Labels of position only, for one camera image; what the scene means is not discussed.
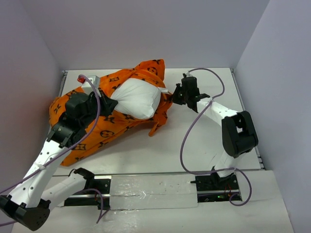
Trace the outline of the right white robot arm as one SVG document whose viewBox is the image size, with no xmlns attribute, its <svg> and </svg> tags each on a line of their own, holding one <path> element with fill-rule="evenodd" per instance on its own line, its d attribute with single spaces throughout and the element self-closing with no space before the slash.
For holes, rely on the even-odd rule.
<svg viewBox="0 0 311 233">
<path fill-rule="evenodd" d="M 220 126 L 224 152 L 210 172 L 215 174 L 211 178 L 211 184 L 217 190 L 228 184 L 228 177 L 236 169 L 242 155 L 249 153 L 259 142 L 249 112 L 238 112 L 215 101 L 225 92 L 224 82 L 220 83 L 221 93 L 211 97 L 200 93 L 196 77 L 184 73 L 172 95 L 173 103 L 186 105 L 198 113 L 198 117 L 206 116 Z"/>
</svg>

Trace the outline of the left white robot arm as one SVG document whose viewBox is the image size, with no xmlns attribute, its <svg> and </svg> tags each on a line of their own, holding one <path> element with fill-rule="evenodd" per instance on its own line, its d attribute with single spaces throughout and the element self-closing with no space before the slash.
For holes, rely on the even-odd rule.
<svg viewBox="0 0 311 233">
<path fill-rule="evenodd" d="M 43 226 L 50 212 L 61 202 L 77 192 L 95 192 L 100 216 L 104 216 L 104 201 L 95 187 L 94 173 L 84 169 L 73 169 L 68 177 L 50 189 L 46 186 L 68 152 L 90 136 L 86 131 L 95 125 L 100 116 L 109 116 L 117 101 L 109 99 L 102 90 L 90 94 L 74 93 L 65 103 L 65 111 L 57 118 L 49 132 L 43 148 L 22 181 L 8 195 L 0 197 L 0 209 L 8 217 L 31 231 Z"/>
</svg>

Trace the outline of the white pillow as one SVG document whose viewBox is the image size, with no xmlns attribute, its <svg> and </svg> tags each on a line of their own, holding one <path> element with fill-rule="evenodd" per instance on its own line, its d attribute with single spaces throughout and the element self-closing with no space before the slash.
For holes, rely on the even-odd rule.
<svg viewBox="0 0 311 233">
<path fill-rule="evenodd" d="M 168 94 L 164 87 L 154 86 L 146 81 L 129 78 L 112 93 L 111 99 L 118 104 L 114 110 L 136 119 L 150 119 L 154 116 L 162 94 Z"/>
</svg>

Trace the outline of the orange patterned pillowcase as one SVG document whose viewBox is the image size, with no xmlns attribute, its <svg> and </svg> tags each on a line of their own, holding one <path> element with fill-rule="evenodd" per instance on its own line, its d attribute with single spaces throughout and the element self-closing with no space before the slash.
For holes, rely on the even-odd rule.
<svg viewBox="0 0 311 233">
<path fill-rule="evenodd" d="M 100 89 L 109 97 L 130 78 L 144 81 L 155 87 L 164 88 L 165 62 L 163 59 L 143 61 L 132 69 L 122 69 L 101 77 Z M 97 124 L 91 123 L 86 131 L 90 135 L 78 144 L 61 162 L 62 166 L 71 166 L 85 159 L 105 144 L 115 140 L 129 129 L 143 123 L 153 123 L 149 136 L 153 136 L 167 122 L 167 111 L 171 107 L 171 94 L 161 94 L 155 114 L 148 119 L 138 119 L 131 114 L 113 111 L 110 116 L 101 116 Z"/>
</svg>

